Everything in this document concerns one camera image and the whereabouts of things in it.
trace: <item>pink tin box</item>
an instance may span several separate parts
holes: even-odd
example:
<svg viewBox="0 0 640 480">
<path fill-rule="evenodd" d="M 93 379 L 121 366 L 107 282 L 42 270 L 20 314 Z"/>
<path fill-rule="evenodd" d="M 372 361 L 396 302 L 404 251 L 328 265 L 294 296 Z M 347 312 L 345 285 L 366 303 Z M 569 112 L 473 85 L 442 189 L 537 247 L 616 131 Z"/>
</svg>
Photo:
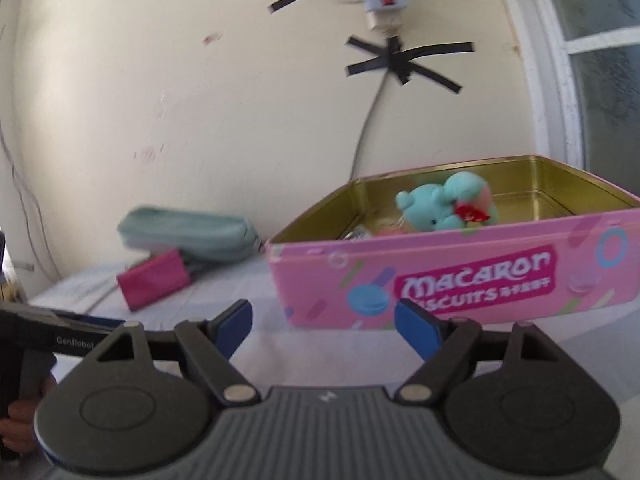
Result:
<svg viewBox="0 0 640 480">
<path fill-rule="evenodd" d="M 461 170 L 490 184 L 500 225 L 389 235 L 399 191 Z M 639 206 L 613 184 L 541 156 L 478 160 L 347 184 L 270 240 L 267 254 L 295 326 L 392 328 L 399 298 L 443 318 L 532 319 L 638 295 Z M 377 235 L 343 239 L 358 225 Z"/>
</svg>

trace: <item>finger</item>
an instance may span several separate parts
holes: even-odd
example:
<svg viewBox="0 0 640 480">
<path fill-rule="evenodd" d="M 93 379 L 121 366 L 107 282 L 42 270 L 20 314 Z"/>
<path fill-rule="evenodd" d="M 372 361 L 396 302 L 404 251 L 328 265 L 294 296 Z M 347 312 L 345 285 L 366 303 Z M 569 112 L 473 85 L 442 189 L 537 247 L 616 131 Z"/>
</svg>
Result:
<svg viewBox="0 0 640 480">
<path fill-rule="evenodd" d="M 42 395 L 43 396 L 47 395 L 57 385 L 58 383 L 56 382 L 56 378 L 53 375 L 50 375 L 49 377 L 44 379 L 44 382 L 42 383 L 42 387 L 41 387 Z"/>
<path fill-rule="evenodd" d="M 33 425 L 8 420 L 2 424 L 2 437 L 9 440 L 34 440 Z"/>
<path fill-rule="evenodd" d="M 9 418 L 16 422 L 33 422 L 40 398 L 19 399 L 9 404 Z"/>
<path fill-rule="evenodd" d="M 9 449 L 20 454 L 30 453 L 38 447 L 38 444 L 36 444 L 34 440 L 11 440 L 9 438 L 4 438 L 2 443 Z"/>
</svg>

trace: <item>magenta wallet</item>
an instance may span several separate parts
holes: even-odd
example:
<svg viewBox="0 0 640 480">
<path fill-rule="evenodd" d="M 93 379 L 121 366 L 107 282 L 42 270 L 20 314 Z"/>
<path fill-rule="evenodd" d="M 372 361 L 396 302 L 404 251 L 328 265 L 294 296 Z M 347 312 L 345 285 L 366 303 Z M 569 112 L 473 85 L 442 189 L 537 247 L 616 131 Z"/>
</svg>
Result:
<svg viewBox="0 0 640 480">
<path fill-rule="evenodd" d="M 132 312 L 191 285 L 191 277 L 177 250 L 132 267 L 119 274 L 117 280 Z"/>
</svg>

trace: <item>ribbed gray surface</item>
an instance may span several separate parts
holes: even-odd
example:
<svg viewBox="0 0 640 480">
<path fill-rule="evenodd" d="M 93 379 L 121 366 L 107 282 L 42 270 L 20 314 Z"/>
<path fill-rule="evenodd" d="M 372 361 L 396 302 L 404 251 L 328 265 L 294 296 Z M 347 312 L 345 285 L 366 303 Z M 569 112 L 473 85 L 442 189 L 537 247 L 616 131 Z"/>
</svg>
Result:
<svg viewBox="0 0 640 480">
<path fill-rule="evenodd" d="M 60 469 L 49 475 L 50 480 L 81 478 L 87 477 Z M 468 457 L 431 412 L 398 406 L 382 388 L 274 388 L 257 407 L 224 412 L 189 455 L 135 478 L 525 480 Z M 610 477 L 590 470 L 562 480 Z"/>
</svg>

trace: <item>stuffed toy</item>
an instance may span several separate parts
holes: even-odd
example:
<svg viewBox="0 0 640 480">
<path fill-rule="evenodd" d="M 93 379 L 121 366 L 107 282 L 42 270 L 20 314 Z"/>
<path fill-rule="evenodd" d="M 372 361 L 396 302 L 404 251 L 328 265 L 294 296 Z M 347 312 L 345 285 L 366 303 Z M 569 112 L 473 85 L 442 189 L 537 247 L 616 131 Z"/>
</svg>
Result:
<svg viewBox="0 0 640 480">
<path fill-rule="evenodd" d="M 443 186 L 425 184 L 412 192 L 401 191 L 396 205 L 404 219 L 420 232 L 462 229 L 468 222 L 498 223 L 489 185 L 468 171 L 450 176 Z"/>
</svg>

